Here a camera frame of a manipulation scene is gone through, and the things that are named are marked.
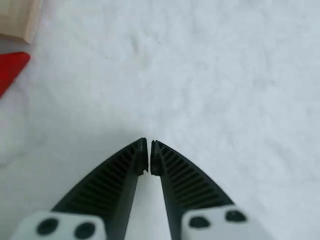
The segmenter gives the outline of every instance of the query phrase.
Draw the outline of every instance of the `red plastic piece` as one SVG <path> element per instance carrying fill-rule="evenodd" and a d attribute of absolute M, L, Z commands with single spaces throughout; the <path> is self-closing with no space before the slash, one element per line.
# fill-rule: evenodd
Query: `red plastic piece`
<path fill-rule="evenodd" d="M 0 98 L 30 60 L 25 52 L 0 55 Z"/>

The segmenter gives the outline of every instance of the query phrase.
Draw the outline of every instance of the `white plastic part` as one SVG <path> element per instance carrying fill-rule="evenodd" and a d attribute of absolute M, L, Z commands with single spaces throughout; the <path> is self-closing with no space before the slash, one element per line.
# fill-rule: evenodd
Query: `white plastic part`
<path fill-rule="evenodd" d="M 246 221 L 227 221 L 229 211 L 242 213 Z M 208 221 L 207 227 L 191 227 L 192 218 L 201 217 Z M 182 217 L 182 240 L 271 240 L 266 230 L 243 209 L 235 205 L 190 210 Z"/>
<path fill-rule="evenodd" d="M 49 234 L 39 234 L 37 230 L 39 225 L 48 219 L 57 220 L 56 229 Z M 94 225 L 94 233 L 85 238 L 86 240 L 107 240 L 105 225 L 100 217 L 51 211 L 37 212 L 25 218 L 11 240 L 79 240 L 75 232 L 77 227 L 84 223 Z"/>

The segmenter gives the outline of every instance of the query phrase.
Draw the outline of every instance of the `white table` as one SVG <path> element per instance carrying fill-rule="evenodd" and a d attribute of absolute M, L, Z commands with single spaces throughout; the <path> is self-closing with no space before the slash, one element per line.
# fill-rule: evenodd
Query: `white table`
<path fill-rule="evenodd" d="M 171 146 L 276 239 L 320 234 L 320 2 L 47 0 L 0 99 L 0 238 L 140 137 Z M 127 240 L 168 240 L 160 178 Z"/>

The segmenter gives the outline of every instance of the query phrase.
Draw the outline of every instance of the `screw hole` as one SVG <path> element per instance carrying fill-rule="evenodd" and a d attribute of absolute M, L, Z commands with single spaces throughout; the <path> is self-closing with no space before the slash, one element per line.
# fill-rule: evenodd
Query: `screw hole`
<path fill-rule="evenodd" d="M 74 235 L 77 239 L 88 239 L 95 233 L 95 230 L 93 223 L 85 222 L 76 227 Z"/>
<path fill-rule="evenodd" d="M 238 210 L 230 210 L 225 214 L 225 220 L 228 222 L 241 223 L 246 222 L 246 216 Z"/>
<path fill-rule="evenodd" d="M 40 222 L 36 228 L 36 232 L 40 236 L 46 236 L 53 233 L 58 227 L 58 220 L 55 218 L 48 218 Z"/>
<path fill-rule="evenodd" d="M 203 229 L 210 226 L 210 222 L 203 216 L 194 216 L 189 221 L 191 228 Z"/>

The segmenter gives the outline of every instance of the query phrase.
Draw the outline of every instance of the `wooden block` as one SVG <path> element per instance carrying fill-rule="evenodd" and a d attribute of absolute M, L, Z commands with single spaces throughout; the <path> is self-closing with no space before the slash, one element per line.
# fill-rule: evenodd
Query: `wooden block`
<path fill-rule="evenodd" d="M 31 43 L 42 0 L 0 0 L 0 35 Z"/>

